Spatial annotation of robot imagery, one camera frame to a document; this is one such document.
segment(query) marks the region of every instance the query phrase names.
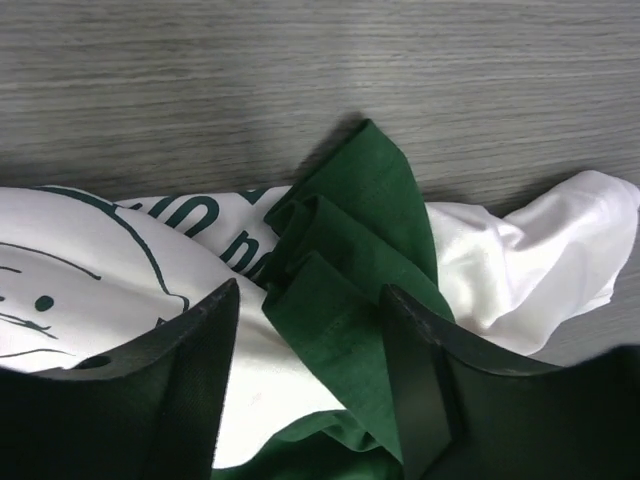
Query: cartoon eye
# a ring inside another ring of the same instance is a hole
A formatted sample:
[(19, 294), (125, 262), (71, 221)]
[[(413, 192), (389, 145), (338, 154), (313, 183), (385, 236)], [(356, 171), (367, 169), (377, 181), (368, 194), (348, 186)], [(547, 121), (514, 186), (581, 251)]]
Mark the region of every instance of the cartoon eye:
[(39, 312), (46, 312), (51, 307), (53, 307), (53, 298), (51, 298), (49, 295), (43, 295), (38, 298), (38, 300), (36, 300), (34, 306)]

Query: folded green fabric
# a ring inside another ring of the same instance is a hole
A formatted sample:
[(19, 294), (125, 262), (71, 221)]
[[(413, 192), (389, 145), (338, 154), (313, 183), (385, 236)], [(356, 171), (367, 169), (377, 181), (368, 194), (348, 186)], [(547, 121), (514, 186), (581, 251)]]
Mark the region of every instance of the folded green fabric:
[(347, 408), (298, 420), (215, 479), (388, 480), (401, 461), (377, 301), (387, 283), (443, 318), (433, 236), (402, 152), (370, 121), (272, 208), (263, 310)]

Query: fabric fold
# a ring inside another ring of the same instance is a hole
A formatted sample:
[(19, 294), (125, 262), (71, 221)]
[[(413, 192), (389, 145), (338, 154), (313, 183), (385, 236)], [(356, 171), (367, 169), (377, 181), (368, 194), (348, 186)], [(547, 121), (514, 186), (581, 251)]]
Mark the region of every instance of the fabric fold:
[(406, 158), (365, 122), (265, 222), (280, 240), (257, 279), (267, 289), (264, 312), (356, 424), (400, 460), (380, 290), (397, 284), (453, 321), (436, 285), (433, 236)]

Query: black plastic piece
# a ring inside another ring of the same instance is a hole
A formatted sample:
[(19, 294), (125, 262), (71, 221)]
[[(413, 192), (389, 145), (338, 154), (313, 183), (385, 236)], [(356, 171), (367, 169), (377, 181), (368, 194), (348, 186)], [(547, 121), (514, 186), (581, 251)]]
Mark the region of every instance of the black plastic piece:
[(0, 478), (208, 479), (238, 308), (229, 281), (74, 369), (0, 369)]
[(640, 478), (640, 347), (562, 368), (397, 287), (381, 307), (405, 480)]

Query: green fabric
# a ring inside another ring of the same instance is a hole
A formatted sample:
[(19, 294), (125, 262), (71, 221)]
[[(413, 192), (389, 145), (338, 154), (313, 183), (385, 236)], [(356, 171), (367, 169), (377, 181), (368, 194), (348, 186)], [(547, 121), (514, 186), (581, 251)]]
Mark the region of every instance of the green fabric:
[[(313, 433), (307, 435), (309, 428)], [(214, 470), (211, 479), (401, 479), (400, 464), (371, 437), (352, 438), (356, 431), (357, 424), (345, 411), (314, 413), (281, 430), (249, 463)], [(353, 441), (358, 449), (345, 447), (336, 436)]]
[(300, 419), (247, 465), (213, 478), (399, 479), (380, 289), (396, 284), (453, 321), (437, 288), (431, 227), (406, 158), (364, 122), (265, 221), (280, 240), (258, 277), (268, 292), (263, 310), (347, 411)]

